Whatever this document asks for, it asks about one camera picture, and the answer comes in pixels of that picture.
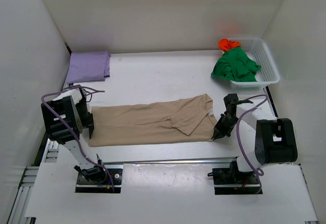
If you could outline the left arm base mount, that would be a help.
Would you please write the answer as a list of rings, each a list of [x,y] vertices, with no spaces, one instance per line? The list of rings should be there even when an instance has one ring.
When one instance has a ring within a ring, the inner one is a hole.
[[[121,193],[123,179],[122,164],[105,164],[108,173],[101,167],[93,166],[82,170],[79,166],[74,169],[78,172],[76,193]]]

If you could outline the purple t shirt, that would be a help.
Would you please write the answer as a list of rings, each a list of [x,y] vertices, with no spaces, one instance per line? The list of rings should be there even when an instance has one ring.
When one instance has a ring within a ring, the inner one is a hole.
[[[73,52],[70,57],[67,84],[102,81],[110,77],[110,58],[108,51]]]

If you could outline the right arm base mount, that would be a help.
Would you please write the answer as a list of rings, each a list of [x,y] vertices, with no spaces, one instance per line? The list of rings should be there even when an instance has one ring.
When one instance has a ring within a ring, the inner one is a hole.
[[[263,194],[257,174],[240,172],[235,159],[227,164],[217,164],[207,177],[213,180],[215,195]]]

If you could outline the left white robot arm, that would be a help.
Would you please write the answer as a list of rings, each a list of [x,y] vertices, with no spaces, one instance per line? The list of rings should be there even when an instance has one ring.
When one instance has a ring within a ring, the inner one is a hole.
[[[41,97],[41,110],[48,138],[71,153],[77,161],[74,169],[86,180],[104,184],[108,173],[103,161],[86,153],[82,145],[83,130],[88,130],[89,137],[94,131],[87,96],[99,92],[92,89],[89,93],[87,89],[77,85],[45,94]]]

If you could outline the green t shirt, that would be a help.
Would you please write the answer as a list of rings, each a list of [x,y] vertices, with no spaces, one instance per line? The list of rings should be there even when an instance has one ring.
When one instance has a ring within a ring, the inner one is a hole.
[[[261,66],[250,59],[241,47],[235,47],[218,59],[211,76],[235,82],[256,82],[260,69]]]

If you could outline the beige t shirt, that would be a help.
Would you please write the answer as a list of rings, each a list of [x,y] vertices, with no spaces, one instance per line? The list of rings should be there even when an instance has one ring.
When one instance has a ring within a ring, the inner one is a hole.
[[[151,104],[93,107],[91,147],[208,142],[217,120],[207,94]]]

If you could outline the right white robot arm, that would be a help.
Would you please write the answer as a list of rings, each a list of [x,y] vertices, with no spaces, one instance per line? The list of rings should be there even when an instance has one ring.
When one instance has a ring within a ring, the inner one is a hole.
[[[241,155],[236,157],[231,167],[240,173],[253,173],[263,176],[262,168],[270,164],[297,161],[298,152],[293,123],[288,118],[277,118],[261,111],[259,107],[267,101],[254,104],[253,98],[239,100],[237,94],[224,97],[226,111],[213,129],[212,140],[230,137],[236,133]],[[245,141],[240,136],[240,124],[245,122],[255,130],[255,140]]]

